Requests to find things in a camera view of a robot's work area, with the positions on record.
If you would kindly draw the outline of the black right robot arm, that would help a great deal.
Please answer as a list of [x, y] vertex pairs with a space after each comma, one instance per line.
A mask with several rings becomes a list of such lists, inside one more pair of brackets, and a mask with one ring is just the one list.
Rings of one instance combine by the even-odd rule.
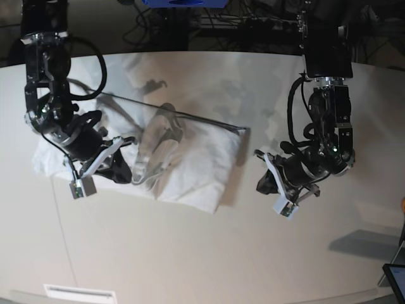
[[[21, 41], [25, 47], [25, 117], [29, 126], [61, 151], [74, 181], [100, 175], [117, 184], [128, 184], [132, 173], [121, 148], [133, 143], [134, 137], [107, 140], [105, 132], [95, 129], [101, 111], [79, 113], [78, 102], [98, 97], [108, 74], [100, 50], [87, 39], [69, 35], [68, 1], [23, 1]], [[100, 84], [87, 95], [70, 90], [70, 47], [74, 44], [92, 49], [101, 67]]]

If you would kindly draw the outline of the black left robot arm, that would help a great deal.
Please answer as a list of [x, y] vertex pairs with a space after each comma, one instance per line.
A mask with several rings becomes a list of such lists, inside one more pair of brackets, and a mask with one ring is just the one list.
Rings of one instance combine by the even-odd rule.
[[[266, 171], [256, 186], [257, 192], [284, 193], [292, 203], [298, 202], [303, 189], [319, 196], [318, 182], [345, 174], [355, 162], [352, 106], [345, 84], [353, 76], [346, 29], [338, 22], [316, 16], [309, 5], [302, 7], [297, 19], [304, 72], [294, 81], [287, 97], [289, 139], [280, 143], [285, 154], [255, 151], [258, 158], [269, 159], [275, 169]], [[315, 86], [303, 103], [310, 122], [303, 129], [304, 140], [298, 141], [294, 134], [294, 97], [309, 82]]]

